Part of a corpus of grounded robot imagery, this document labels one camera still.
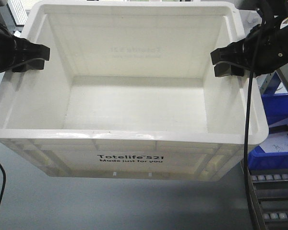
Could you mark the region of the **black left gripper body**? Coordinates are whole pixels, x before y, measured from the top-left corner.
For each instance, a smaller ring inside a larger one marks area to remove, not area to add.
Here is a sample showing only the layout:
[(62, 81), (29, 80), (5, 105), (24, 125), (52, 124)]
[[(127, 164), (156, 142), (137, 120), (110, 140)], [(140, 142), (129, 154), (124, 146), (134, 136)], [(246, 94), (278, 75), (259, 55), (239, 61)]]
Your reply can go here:
[(0, 73), (16, 66), (16, 37), (0, 23)]

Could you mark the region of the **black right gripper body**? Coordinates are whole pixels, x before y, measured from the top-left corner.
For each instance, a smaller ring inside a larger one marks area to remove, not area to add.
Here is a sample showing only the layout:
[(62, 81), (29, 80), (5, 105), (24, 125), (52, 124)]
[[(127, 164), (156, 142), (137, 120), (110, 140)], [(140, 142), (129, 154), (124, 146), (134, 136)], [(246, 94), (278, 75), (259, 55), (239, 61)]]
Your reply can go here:
[(288, 1), (259, 0), (258, 14), (262, 24), (253, 27), (245, 38), (248, 62), (255, 57), (254, 73), (268, 74), (288, 63)]

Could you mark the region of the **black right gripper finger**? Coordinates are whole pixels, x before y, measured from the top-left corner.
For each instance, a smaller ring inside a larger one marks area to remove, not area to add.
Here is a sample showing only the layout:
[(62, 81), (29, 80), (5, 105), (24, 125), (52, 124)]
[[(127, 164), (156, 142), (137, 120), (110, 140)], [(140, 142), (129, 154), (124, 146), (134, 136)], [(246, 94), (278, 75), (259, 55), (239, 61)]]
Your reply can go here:
[(212, 64), (245, 65), (243, 45), (244, 42), (232, 42), (226, 47), (215, 49), (210, 53)]
[(226, 62), (214, 62), (215, 77), (225, 76), (243, 76), (244, 69), (239, 64), (226, 63)]

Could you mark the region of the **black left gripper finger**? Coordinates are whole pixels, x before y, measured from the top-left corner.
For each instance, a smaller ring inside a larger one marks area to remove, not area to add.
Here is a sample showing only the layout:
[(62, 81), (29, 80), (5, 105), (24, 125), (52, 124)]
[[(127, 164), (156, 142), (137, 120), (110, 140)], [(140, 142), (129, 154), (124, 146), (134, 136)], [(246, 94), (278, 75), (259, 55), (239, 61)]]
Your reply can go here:
[(45, 61), (43, 59), (23, 60), (17, 58), (12, 67), (12, 72), (26, 72), (29, 70), (43, 70)]
[(16, 39), (16, 60), (30, 62), (34, 60), (49, 61), (50, 48), (42, 44), (34, 44), (24, 38)]

